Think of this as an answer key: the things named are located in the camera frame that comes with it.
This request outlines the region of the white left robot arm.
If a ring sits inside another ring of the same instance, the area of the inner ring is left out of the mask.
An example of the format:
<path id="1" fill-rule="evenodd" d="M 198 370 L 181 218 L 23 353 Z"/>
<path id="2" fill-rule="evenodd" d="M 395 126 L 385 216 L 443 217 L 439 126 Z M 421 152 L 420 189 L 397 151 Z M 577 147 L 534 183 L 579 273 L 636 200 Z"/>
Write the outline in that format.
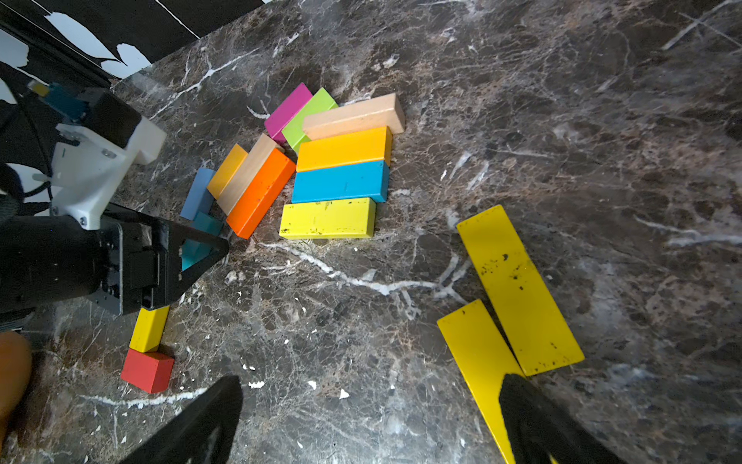
<path id="1" fill-rule="evenodd" d="M 117 205 L 129 169 L 158 158 L 165 134 L 110 91 L 4 87 L 1 326 L 75 298 L 123 315 L 172 304 L 228 255 L 216 234 Z"/>

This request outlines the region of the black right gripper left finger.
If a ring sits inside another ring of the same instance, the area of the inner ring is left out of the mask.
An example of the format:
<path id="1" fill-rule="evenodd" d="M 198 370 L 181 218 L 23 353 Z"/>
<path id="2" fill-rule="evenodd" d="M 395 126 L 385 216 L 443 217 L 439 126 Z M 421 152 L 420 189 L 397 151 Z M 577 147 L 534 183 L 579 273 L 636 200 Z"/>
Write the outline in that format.
<path id="1" fill-rule="evenodd" d="M 239 377 L 224 376 L 123 462 L 225 463 L 242 406 Z"/>

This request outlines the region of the teal block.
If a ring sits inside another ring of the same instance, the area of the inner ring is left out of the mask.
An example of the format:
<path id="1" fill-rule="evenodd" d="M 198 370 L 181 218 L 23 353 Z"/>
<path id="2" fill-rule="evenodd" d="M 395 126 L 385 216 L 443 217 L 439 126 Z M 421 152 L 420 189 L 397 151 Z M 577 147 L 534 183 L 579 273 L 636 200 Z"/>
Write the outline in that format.
<path id="1" fill-rule="evenodd" d="M 191 227 L 218 236 L 222 229 L 222 222 L 208 214 L 199 212 L 191 223 Z M 182 270 L 185 271 L 188 268 L 191 268 L 193 264 L 206 257 L 210 251 L 211 248 L 206 244 L 193 240 L 185 241 L 181 254 Z"/>

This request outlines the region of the red block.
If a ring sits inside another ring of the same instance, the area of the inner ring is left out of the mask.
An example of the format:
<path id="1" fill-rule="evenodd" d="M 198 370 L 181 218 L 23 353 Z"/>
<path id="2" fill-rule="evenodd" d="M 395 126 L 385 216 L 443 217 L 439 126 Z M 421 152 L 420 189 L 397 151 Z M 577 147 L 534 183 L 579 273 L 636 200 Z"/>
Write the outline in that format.
<path id="1" fill-rule="evenodd" d="M 141 353 L 130 349 L 121 379 L 148 394 L 158 394 L 168 388 L 175 360 L 160 352 Z"/>

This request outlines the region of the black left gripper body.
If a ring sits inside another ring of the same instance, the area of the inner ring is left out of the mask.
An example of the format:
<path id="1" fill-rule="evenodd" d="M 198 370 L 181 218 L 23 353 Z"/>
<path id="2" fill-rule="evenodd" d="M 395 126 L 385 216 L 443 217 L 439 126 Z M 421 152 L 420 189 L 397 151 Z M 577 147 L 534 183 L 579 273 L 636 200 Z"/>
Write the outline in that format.
<path id="1" fill-rule="evenodd" d="M 110 204 L 87 230 L 69 216 L 22 217 L 1 224 L 1 315 L 26 318 L 37 307 L 87 298 L 115 315 L 167 304 L 162 222 Z"/>

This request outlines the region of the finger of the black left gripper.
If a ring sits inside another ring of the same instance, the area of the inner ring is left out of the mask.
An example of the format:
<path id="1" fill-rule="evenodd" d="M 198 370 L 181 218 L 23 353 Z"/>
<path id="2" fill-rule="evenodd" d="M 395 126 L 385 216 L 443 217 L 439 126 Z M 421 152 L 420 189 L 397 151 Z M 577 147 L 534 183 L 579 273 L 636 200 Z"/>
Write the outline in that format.
<path id="1" fill-rule="evenodd" d="M 157 254 L 157 279 L 153 307 L 179 300 L 216 262 L 226 257 L 229 243 L 220 238 L 223 222 L 195 220 L 185 226 L 172 220 L 157 220 L 153 246 Z"/>

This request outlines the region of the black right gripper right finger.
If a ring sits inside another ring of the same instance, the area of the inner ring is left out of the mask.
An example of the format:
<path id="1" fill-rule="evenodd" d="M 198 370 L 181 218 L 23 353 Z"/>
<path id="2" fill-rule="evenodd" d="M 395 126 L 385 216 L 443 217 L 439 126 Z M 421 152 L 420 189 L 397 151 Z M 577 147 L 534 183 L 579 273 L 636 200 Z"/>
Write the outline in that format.
<path id="1" fill-rule="evenodd" d="M 504 376 L 499 402 L 517 464 L 623 461 L 519 375 Z"/>

